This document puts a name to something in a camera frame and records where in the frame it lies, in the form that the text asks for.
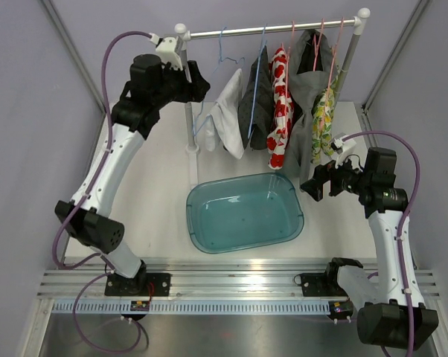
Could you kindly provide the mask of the blue wire hanger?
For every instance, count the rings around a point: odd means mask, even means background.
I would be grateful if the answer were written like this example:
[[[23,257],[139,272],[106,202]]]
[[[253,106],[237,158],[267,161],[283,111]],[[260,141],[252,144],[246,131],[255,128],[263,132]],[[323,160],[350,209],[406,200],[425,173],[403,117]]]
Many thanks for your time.
[[[228,62],[234,63],[235,65],[244,66],[245,61],[246,61],[245,57],[240,57],[239,59],[235,59],[232,57],[224,57],[223,56],[223,31],[226,29],[227,29],[227,27],[222,28],[222,30],[220,31],[220,34],[218,36],[219,51],[218,51],[218,57],[217,57],[217,65],[214,68],[214,70],[211,72],[211,77],[210,77],[211,80],[215,77],[216,72],[219,70],[220,66],[224,62],[228,61]],[[205,104],[205,101],[203,100],[201,102],[199,112],[193,118],[192,130],[193,130],[194,137],[197,136],[197,134],[199,133],[199,131],[201,130],[201,128],[204,126],[204,124],[206,122],[206,119],[204,119],[204,121],[202,123],[199,122],[200,118],[202,117],[203,110],[204,110],[204,104]]]
[[[253,95],[252,95],[251,116],[250,116],[249,129],[248,129],[248,134],[247,134],[247,138],[249,139],[249,141],[251,140],[252,133],[254,130],[253,126],[254,126],[254,121],[255,121],[255,107],[256,107],[256,102],[257,102],[257,89],[258,89],[258,84],[259,84],[260,64],[261,64],[261,60],[262,60],[263,49],[266,46],[266,27],[267,27],[267,23],[263,26],[263,30],[261,33],[260,49],[259,49],[259,53],[258,53],[258,57],[257,57],[257,66],[256,66],[256,70],[255,70],[255,84],[254,84],[254,89],[253,89],[253,93],[252,93]]]

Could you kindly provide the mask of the white skirt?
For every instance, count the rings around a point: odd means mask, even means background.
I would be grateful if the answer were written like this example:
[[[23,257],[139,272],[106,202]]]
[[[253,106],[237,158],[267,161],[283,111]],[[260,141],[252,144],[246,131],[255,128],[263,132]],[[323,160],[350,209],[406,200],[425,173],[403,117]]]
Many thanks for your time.
[[[243,71],[239,68],[214,101],[204,122],[205,148],[214,151],[221,142],[236,159],[244,153],[238,120],[238,104],[242,98]]]

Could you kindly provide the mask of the dark grey dotted skirt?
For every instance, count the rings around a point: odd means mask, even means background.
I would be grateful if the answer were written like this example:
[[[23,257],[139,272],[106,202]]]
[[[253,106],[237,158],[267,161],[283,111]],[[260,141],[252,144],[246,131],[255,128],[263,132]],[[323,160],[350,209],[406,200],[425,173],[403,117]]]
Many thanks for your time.
[[[274,100],[272,95],[272,81],[269,70],[267,47],[263,49],[260,64],[259,84],[257,89],[257,102],[255,107],[255,121],[251,140],[247,138],[252,107],[252,93],[255,84],[255,70],[257,59],[250,68],[249,81],[244,95],[238,104],[238,120],[243,147],[248,145],[254,150],[265,150],[266,139],[271,131],[274,115]]]

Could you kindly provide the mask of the teal plastic basin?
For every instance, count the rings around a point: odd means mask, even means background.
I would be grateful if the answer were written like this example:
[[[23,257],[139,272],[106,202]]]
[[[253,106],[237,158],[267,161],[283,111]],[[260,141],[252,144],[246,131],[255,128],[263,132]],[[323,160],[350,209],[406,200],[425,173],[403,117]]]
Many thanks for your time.
[[[195,186],[186,200],[186,222],[197,249],[223,254],[295,239],[304,213],[288,178],[260,173]]]

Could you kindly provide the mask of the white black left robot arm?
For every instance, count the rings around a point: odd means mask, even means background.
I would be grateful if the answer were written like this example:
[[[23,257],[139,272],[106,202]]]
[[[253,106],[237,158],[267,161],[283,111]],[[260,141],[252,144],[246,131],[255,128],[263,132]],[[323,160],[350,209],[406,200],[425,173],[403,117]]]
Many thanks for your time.
[[[110,219],[112,204],[125,172],[160,119],[168,103],[205,98],[210,83],[190,60],[177,69],[154,54],[137,56],[130,66],[118,102],[111,111],[109,132],[82,187],[54,209],[67,234],[100,255],[110,268],[107,296],[167,296],[162,287],[170,275],[147,273],[146,263],[124,241],[125,227]]]

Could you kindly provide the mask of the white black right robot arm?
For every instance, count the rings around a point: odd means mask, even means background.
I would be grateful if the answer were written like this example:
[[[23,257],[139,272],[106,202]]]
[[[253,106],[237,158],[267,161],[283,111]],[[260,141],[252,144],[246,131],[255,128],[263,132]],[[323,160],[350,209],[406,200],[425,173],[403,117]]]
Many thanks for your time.
[[[397,348],[410,356],[439,324],[438,313],[426,307],[412,265],[409,244],[409,199],[394,187],[395,151],[368,150],[365,166],[353,167],[350,159],[315,167],[311,179],[301,185],[315,201],[346,191],[357,195],[364,207],[377,253],[377,284],[372,284],[357,260],[334,258],[324,273],[327,281],[342,289],[356,310],[356,328],[363,344]]]

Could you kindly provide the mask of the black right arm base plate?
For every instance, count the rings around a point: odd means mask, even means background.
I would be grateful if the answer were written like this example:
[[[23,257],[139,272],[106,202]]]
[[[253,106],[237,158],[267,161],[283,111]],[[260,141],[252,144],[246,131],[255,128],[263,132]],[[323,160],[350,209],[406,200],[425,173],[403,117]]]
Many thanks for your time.
[[[306,298],[347,298],[348,294],[326,273],[302,273],[295,276]]]

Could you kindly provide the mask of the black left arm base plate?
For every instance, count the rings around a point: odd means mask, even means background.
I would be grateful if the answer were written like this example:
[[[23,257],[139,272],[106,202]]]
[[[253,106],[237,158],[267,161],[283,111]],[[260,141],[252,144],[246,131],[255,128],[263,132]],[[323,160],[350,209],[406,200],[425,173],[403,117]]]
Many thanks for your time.
[[[119,274],[107,277],[104,294],[110,297],[167,297],[170,294],[171,274],[146,273],[142,277],[125,278]]]

